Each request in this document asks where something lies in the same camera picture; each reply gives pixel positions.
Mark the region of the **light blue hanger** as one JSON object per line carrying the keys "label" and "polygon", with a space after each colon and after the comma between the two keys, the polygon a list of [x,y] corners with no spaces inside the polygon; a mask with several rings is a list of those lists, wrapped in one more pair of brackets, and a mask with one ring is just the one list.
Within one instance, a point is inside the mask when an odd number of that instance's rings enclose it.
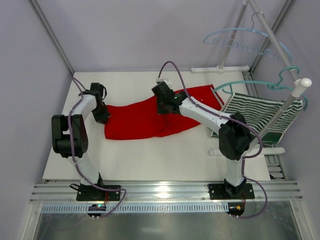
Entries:
{"label": "light blue hanger", "polygon": [[253,13],[249,27],[239,25],[214,30],[202,38],[202,43],[282,61],[283,58],[275,46],[263,46],[263,43],[258,43],[259,40],[271,42],[271,37],[266,30],[256,28],[258,16],[264,17],[264,14],[261,11]]}

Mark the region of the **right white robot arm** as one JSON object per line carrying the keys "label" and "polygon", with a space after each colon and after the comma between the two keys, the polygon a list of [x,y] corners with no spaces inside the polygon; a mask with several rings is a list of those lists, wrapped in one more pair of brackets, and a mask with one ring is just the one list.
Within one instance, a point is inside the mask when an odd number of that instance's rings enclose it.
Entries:
{"label": "right white robot arm", "polygon": [[244,192],[242,155],[250,148],[252,135],[240,113],[227,114],[205,105],[185,91],[175,93],[164,80],[151,89],[159,114],[176,114],[195,120],[218,135],[219,151],[226,158],[225,194],[235,199]]}

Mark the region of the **red trousers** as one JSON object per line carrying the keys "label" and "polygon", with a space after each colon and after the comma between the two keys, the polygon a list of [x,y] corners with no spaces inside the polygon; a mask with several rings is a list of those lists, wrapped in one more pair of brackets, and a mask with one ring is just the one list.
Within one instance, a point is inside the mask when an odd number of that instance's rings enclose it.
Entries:
{"label": "red trousers", "polygon": [[107,140],[142,140],[175,135],[200,125],[179,114],[158,114],[154,96],[125,106],[107,105],[110,113],[104,125]]}

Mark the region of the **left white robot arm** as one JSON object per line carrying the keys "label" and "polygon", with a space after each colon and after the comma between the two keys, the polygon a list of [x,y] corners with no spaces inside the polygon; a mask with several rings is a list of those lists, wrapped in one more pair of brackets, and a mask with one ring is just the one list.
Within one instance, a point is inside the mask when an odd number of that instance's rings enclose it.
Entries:
{"label": "left white robot arm", "polygon": [[93,115],[98,124],[108,122],[111,115],[104,103],[106,96],[107,89],[93,82],[90,89],[80,92],[78,102],[69,112],[51,118],[53,151],[68,159],[80,177],[80,184],[76,187],[77,201],[102,201],[105,198],[103,179],[87,153],[89,139],[85,120]]}

